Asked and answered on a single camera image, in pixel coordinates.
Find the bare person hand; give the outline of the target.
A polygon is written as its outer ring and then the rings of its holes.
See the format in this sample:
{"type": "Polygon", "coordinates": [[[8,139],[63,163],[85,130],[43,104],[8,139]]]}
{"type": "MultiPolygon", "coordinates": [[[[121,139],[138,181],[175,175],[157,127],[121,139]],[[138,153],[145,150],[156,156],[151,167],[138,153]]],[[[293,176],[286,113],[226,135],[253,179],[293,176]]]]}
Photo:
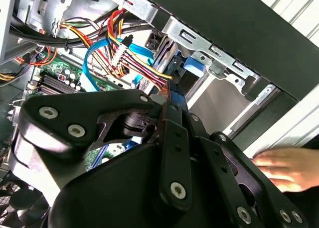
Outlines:
{"type": "Polygon", "coordinates": [[[281,192],[302,192],[319,185],[319,151],[308,148],[274,148],[252,162],[281,192]]]}

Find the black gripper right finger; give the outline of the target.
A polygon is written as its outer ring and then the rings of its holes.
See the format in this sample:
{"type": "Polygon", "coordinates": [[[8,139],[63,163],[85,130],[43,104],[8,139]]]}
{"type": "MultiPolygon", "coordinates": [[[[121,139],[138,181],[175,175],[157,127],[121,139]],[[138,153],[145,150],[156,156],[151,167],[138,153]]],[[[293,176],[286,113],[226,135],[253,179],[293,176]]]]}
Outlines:
{"type": "Polygon", "coordinates": [[[175,102],[188,130],[193,195],[201,228],[306,228],[301,211],[221,132],[208,134],[187,108],[183,88],[175,102]]]}

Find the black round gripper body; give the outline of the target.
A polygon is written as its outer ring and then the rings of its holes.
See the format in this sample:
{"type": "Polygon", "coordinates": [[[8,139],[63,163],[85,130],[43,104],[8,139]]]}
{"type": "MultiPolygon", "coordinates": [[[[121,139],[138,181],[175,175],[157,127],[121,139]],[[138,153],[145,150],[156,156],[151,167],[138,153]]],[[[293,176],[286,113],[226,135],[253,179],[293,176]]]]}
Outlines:
{"type": "Polygon", "coordinates": [[[141,144],[68,183],[51,228],[231,228],[211,172],[187,145],[141,144]]]}

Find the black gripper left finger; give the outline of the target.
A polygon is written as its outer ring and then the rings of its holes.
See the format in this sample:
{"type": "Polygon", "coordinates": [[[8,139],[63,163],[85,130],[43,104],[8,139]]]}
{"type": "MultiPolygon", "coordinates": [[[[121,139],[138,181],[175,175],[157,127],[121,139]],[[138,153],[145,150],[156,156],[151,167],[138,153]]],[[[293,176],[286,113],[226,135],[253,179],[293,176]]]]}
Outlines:
{"type": "Polygon", "coordinates": [[[136,89],[35,96],[19,112],[12,173],[53,207],[77,177],[141,144],[187,145],[175,84],[157,95],[136,89]]]}

